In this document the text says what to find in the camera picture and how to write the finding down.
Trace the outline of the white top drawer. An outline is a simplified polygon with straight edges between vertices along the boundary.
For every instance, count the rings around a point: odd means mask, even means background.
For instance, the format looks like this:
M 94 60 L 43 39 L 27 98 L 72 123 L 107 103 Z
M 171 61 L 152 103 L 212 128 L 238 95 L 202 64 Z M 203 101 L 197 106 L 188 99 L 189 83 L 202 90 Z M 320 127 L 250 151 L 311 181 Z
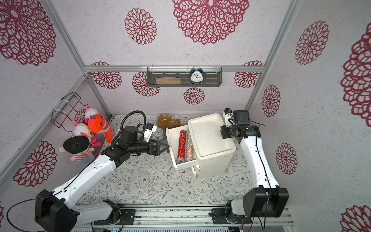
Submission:
M 190 135 L 188 125 L 166 129 L 167 142 L 170 146 L 170 156 L 177 173 L 181 170 L 190 169 L 193 175 L 197 175 L 200 166 L 196 157 L 196 152 L 192 150 L 192 158 L 189 159 L 187 157 L 188 135 Z

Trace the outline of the white plastic drawer cabinet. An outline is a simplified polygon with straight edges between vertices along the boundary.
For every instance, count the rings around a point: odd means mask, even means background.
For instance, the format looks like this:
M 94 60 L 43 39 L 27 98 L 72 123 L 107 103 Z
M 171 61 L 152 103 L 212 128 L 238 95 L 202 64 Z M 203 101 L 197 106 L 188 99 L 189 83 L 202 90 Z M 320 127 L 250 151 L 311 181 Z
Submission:
M 223 175 L 235 154 L 236 145 L 231 138 L 222 138 L 222 117 L 215 113 L 191 119 L 187 124 L 199 166 L 193 169 L 197 179 Z

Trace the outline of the red glitter microphone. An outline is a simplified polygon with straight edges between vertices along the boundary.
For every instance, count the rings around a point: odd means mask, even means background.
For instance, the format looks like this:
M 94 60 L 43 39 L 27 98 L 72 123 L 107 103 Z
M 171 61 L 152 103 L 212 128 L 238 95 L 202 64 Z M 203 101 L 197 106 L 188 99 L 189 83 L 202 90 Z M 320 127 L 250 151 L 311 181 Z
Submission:
M 185 152 L 186 152 L 186 131 L 181 130 L 179 134 L 179 144 L 178 144 L 178 155 L 176 159 L 176 164 L 182 164 L 185 162 Z

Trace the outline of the rainbow rhinestone microphone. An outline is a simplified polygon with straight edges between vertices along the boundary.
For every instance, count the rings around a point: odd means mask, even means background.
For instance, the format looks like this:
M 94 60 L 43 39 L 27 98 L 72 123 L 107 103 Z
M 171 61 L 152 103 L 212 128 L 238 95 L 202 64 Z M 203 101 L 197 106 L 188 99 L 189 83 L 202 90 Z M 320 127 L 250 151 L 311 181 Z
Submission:
M 190 131 L 186 132 L 186 149 L 185 149 L 185 160 L 186 162 L 193 160 L 193 143 L 190 135 Z

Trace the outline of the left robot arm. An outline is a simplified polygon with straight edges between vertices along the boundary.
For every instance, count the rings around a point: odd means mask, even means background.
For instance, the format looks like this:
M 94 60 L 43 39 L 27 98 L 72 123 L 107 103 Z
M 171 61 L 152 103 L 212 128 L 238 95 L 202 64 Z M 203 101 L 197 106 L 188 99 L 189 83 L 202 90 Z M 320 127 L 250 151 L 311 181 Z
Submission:
M 158 156 L 168 152 L 170 146 L 152 140 L 137 127 L 121 129 L 107 147 L 91 164 L 65 184 L 53 191 L 41 191 L 35 201 L 35 222 L 47 232 L 69 232 L 75 226 L 95 221 L 115 224 L 120 221 L 118 204 L 111 200 L 77 206 L 77 201 L 105 175 L 114 171 L 131 155 Z

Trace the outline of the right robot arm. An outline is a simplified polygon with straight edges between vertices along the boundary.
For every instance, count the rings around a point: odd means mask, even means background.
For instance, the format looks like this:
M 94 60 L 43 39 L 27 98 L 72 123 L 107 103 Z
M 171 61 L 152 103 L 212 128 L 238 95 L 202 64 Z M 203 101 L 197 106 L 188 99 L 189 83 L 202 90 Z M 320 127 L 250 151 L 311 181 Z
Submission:
M 223 112 L 225 125 L 220 127 L 223 139 L 236 138 L 248 161 L 253 188 L 243 198 L 229 200 L 226 218 L 279 218 L 289 199 L 286 188 L 280 187 L 266 159 L 259 126 L 251 125 L 247 110 Z

